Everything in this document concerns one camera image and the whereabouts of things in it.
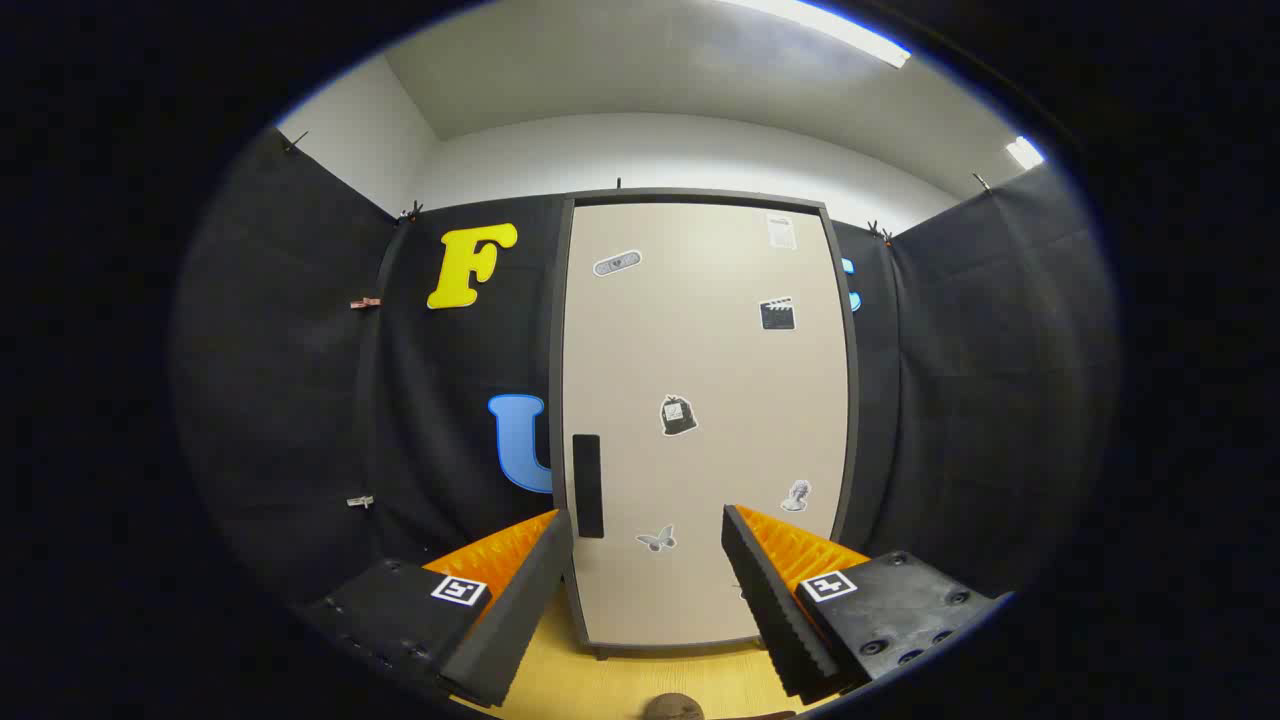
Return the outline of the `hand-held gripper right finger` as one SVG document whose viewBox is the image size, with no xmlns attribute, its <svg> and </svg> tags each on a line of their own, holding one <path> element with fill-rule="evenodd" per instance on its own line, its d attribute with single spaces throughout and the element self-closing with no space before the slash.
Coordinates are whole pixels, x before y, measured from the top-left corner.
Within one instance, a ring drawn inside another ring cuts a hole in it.
<svg viewBox="0 0 1280 720">
<path fill-rule="evenodd" d="M 783 689 L 806 705 L 897 679 L 1006 603 L 913 553 L 868 557 L 736 503 L 722 547 Z"/>
</svg>

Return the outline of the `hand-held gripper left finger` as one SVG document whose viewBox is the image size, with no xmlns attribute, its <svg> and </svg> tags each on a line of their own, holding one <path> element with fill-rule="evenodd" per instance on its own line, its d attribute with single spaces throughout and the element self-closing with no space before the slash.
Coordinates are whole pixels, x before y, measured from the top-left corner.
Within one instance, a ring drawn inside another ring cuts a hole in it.
<svg viewBox="0 0 1280 720">
<path fill-rule="evenodd" d="M 406 691 L 499 707 L 571 551 L 571 523 L 550 510 L 424 565 L 383 559 L 300 615 Z"/>
</svg>

